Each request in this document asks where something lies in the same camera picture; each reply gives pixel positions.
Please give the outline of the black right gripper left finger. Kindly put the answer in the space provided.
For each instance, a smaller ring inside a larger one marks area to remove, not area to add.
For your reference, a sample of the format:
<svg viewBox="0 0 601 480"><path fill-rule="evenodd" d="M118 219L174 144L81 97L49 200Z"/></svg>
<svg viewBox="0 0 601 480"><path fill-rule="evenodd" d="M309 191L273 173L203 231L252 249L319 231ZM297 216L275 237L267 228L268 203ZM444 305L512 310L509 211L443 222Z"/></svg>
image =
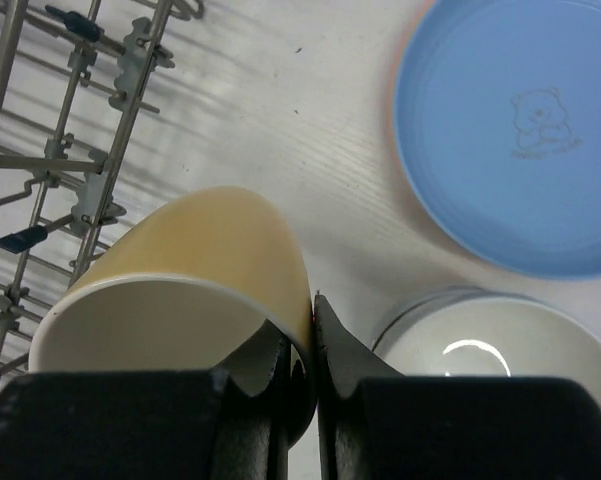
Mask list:
<svg viewBox="0 0 601 480"><path fill-rule="evenodd" d="M205 370L25 375L0 393L0 479L278 479L289 341Z"/></svg>

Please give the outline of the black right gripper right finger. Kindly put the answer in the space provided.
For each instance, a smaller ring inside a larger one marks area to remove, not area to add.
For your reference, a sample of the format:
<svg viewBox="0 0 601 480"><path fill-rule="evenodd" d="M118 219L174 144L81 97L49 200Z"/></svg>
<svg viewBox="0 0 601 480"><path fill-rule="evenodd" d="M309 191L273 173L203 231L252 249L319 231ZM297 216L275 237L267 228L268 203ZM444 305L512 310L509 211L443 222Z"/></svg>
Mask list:
<svg viewBox="0 0 601 480"><path fill-rule="evenodd" d="M405 376L314 299L325 479L601 479L601 408L551 377Z"/></svg>

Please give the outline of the white ceramic bowl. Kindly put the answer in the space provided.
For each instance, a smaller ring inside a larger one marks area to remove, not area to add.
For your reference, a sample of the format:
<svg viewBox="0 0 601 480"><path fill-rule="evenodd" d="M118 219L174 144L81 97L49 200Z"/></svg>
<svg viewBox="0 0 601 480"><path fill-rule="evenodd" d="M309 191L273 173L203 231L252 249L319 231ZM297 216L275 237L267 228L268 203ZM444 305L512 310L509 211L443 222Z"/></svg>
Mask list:
<svg viewBox="0 0 601 480"><path fill-rule="evenodd" d="M406 375L601 380L601 342L521 295L450 287L396 306L372 346Z"/></svg>

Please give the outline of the yellow ceramic mug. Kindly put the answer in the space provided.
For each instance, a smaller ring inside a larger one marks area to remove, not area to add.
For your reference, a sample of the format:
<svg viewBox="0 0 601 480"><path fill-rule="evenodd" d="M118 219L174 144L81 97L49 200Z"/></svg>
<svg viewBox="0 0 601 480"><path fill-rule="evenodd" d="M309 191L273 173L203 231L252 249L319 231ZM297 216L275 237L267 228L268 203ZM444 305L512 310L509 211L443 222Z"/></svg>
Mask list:
<svg viewBox="0 0 601 480"><path fill-rule="evenodd" d="M311 373L311 317L283 214L255 192L216 186L162 206L96 260L40 322L28 369L206 369L271 323Z"/></svg>

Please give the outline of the blue plastic plate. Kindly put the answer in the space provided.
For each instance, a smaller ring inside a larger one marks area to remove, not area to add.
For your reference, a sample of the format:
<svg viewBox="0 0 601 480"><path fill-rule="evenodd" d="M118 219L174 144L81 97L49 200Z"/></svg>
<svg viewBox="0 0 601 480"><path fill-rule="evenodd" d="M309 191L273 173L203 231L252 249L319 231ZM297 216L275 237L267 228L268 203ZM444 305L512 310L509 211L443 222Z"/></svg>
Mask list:
<svg viewBox="0 0 601 480"><path fill-rule="evenodd" d="M469 252L601 276L601 1L436 1L392 100L401 166Z"/></svg>

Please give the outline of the grey wire dish rack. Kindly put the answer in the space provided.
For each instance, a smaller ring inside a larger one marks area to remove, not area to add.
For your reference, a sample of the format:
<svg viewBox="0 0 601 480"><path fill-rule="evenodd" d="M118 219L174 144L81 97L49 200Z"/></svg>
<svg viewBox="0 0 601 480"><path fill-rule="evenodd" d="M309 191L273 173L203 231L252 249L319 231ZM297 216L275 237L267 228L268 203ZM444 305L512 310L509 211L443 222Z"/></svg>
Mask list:
<svg viewBox="0 0 601 480"><path fill-rule="evenodd" d="M27 371L54 297L107 251L125 208L114 187L151 77L174 67L163 36L202 1L137 1L122 32L99 1L0 1L0 390Z"/></svg>

